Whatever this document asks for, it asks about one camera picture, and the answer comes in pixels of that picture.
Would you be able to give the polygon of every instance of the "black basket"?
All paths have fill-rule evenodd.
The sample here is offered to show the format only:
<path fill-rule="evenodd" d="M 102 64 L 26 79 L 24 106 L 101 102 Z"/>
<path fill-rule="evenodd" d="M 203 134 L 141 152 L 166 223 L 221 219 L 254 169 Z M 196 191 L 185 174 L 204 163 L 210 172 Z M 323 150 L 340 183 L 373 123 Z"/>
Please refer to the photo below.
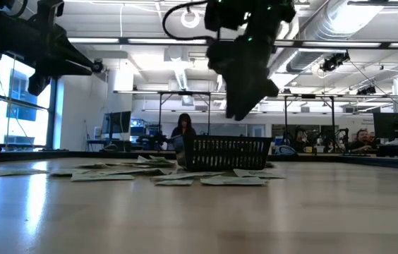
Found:
<path fill-rule="evenodd" d="M 271 138 L 187 135 L 177 137 L 177 161 L 189 171 L 265 168 Z"/>

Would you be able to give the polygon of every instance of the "black cable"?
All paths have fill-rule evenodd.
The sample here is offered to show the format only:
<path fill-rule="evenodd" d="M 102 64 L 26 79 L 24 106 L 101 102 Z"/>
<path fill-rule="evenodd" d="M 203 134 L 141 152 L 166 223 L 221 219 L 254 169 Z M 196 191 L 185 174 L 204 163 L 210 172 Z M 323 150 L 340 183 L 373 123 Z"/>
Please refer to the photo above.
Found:
<path fill-rule="evenodd" d="M 27 8 L 27 5 L 28 5 L 28 0 L 23 0 L 23 3 L 22 3 L 22 6 L 20 7 L 20 10 L 16 14 L 10 15 L 10 17 L 18 18 L 18 17 L 22 16 L 23 12 Z"/>
<path fill-rule="evenodd" d="M 377 89 L 379 89 L 379 91 L 381 91 L 385 96 L 387 96 L 387 98 L 389 98 L 390 100 L 392 100 L 392 102 L 394 102 L 395 104 L 398 105 L 398 102 L 397 102 L 397 101 L 395 101 L 395 100 L 394 100 L 392 97 L 390 97 L 386 92 L 384 92 L 384 90 L 382 90 L 380 87 L 378 87 L 370 78 L 368 78 L 367 75 L 366 75 L 365 73 L 363 73 L 363 72 L 361 71 L 361 69 L 358 68 L 358 67 L 356 66 L 356 64 L 353 63 L 353 61 L 349 60 L 349 62 L 350 62 L 350 63 L 351 63 L 351 64 L 352 64 L 364 77 L 366 77 L 366 79 L 367 79 L 368 81 L 370 81 L 372 85 L 374 85 Z"/>
<path fill-rule="evenodd" d="M 204 1 L 197 1 L 197 2 L 189 2 L 189 3 L 184 3 L 184 4 L 179 4 L 178 6 L 174 6 L 171 9 L 169 9 L 169 11 L 166 12 L 166 14 L 164 14 L 163 17 L 163 21 L 162 21 L 162 27 L 163 27 L 163 31 L 164 33 L 175 40 L 215 40 L 213 37 L 208 36 L 208 35 L 203 35 L 203 36 L 193 36 L 193 37 L 177 37 L 175 35 L 172 35 L 170 32 L 168 32 L 168 30 L 166 29 L 166 20 L 168 19 L 169 15 L 171 15 L 173 12 L 181 9 L 181 8 L 185 8 L 185 7 L 189 7 L 189 6 L 196 6 L 196 5 L 201 5 L 201 4 L 206 4 L 208 2 L 208 0 L 204 0 Z"/>

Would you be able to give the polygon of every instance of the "wooden table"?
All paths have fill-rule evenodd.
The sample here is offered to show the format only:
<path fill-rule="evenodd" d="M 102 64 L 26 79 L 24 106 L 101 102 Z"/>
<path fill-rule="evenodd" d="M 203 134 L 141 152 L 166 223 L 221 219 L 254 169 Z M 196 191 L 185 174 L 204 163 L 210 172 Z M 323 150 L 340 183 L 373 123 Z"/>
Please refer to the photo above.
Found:
<path fill-rule="evenodd" d="M 0 163 L 72 167 L 117 159 Z M 398 254 L 398 169 L 278 162 L 267 187 L 0 177 L 0 253 Z"/>

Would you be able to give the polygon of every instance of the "long dark hair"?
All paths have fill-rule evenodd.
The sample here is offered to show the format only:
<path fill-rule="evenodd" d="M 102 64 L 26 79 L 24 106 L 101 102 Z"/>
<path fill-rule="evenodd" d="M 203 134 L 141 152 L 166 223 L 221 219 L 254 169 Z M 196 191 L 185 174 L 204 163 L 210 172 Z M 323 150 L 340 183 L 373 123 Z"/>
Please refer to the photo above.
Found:
<path fill-rule="evenodd" d="M 186 130 L 190 130 L 192 129 L 191 127 L 191 117 L 189 114 L 187 113 L 183 113 L 179 116 L 179 121 L 177 122 L 177 128 L 179 128 L 179 130 L 182 129 L 182 121 L 186 121 Z"/>

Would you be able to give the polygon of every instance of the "computer monitor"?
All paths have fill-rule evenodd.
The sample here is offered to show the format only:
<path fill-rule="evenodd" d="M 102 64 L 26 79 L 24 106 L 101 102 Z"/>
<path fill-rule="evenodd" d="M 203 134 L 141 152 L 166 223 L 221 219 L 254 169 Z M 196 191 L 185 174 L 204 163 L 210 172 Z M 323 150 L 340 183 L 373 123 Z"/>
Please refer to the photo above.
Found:
<path fill-rule="evenodd" d="M 110 140 L 113 133 L 128 133 L 130 118 L 130 111 L 105 114 L 103 116 L 102 133 L 108 133 Z"/>
<path fill-rule="evenodd" d="M 398 138 L 398 113 L 373 113 L 376 138 Z"/>

